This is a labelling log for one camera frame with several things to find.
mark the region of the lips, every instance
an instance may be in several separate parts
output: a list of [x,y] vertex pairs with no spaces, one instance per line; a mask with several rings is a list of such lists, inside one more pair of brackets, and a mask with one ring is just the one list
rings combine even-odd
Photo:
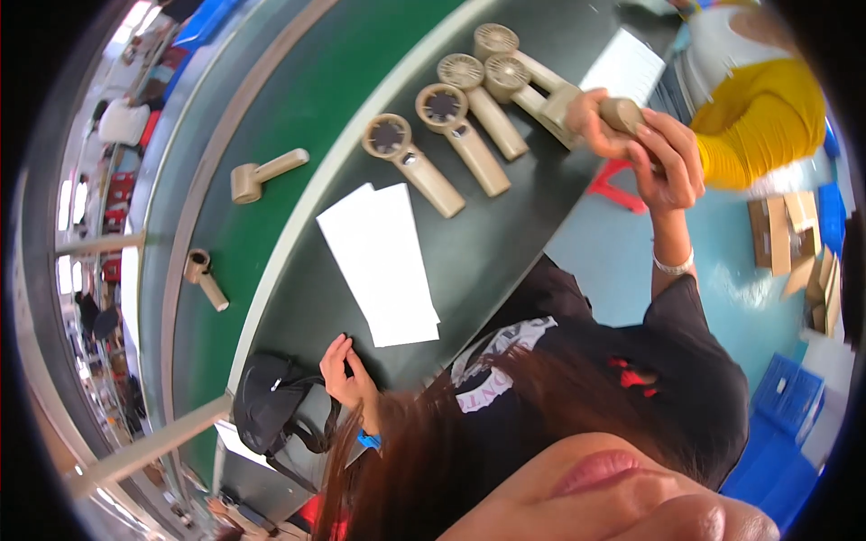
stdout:
[[551,498],[570,496],[599,488],[608,480],[613,481],[615,477],[619,479],[627,476],[630,470],[636,470],[636,473],[640,469],[641,464],[635,455],[627,451],[620,449],[599,451],[585,457],[569,470],[553,488]]

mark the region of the white bracelet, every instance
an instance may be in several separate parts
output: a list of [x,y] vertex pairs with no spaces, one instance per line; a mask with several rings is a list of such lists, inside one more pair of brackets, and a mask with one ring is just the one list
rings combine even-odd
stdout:
[[687,273],[688,270],[695,264],[695,249],[691,248],[691,251],[688,254],[688,259],[682,265],[677,265],[676,267],[669,267],[667,265],[663,265],[656,258],[656,251],[653,249],[652,251],[652,261],[655,262],[656,267],[663,273],[668,276],[682,276]]

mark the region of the green conveyor belt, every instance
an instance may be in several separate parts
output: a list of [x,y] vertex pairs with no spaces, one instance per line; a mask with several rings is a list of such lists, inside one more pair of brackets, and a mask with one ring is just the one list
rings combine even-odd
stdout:
[[[193,247],[210,251],[231,305],[217,313],[202,295],[182,292],[178,322],[181,312],[191,319],[175,335],[175,416],[223,392],[259,279],[310,177],[379,82],[460,3],[341,0],[275,70],[223,156],[193,236]],[[310,152],[308,164],[268,182],[256,203],[230,202],[232,168],[295,147]],[[182,460],[207,483],[216,441],[211,428],[181,447]]]

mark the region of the backpack strap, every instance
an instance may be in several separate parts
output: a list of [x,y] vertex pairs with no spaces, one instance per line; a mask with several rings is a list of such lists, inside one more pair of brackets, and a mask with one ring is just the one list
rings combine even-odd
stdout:
[[303,488],[307,492],[309,492],[311,494],[318,494],[319,493],[319,489],[316,488],[312,482],[304,479],[299,474],[297,474],[297,473],[293,472],[292,470],[288,469],[287,467],[283,466],[276,458],[274,458],[273,455],[266,455],[265,458],[266,458],[266,462],[268,463],[268,466],[271,466],[277,472],[282,473],[283,475],[285,475],[286,477],[288,477],[289,479],[291,479],[292,481],[294,481],[295,483],[300,485],[301,488]]
[[[332,396],[331,412],[327,416],[327,421],[325,421],[324,434],[319,431],[319,427],[304,419],[296,417],[293,417],[288,422],[288,433],[301,438],[301,441],[304,442],[304,445],[307,446],[307,449],[309,449],[311,453],[325,453],[333,444],[333,435],[337,429],[337,418],[339,417],[341,409],[342,406],[340,403]],[[304,427],[301,426],[301,423],[303,423],[307,428],[304,429]]]

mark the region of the white shirt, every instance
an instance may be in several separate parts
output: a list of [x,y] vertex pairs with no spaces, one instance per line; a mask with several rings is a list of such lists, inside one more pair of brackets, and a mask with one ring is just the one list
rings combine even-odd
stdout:
[[129,98],[112,100],[100,120],[100,140],[135,146],[141,140],[150,116],[151,108],[148,106],[129,107]]
[[692,116],[734,68],[790,58],[782,48],[754,42],[731,29],[731,19],[743,6],[708,8],[688,19],[691,44],[675,64],[677,79]]

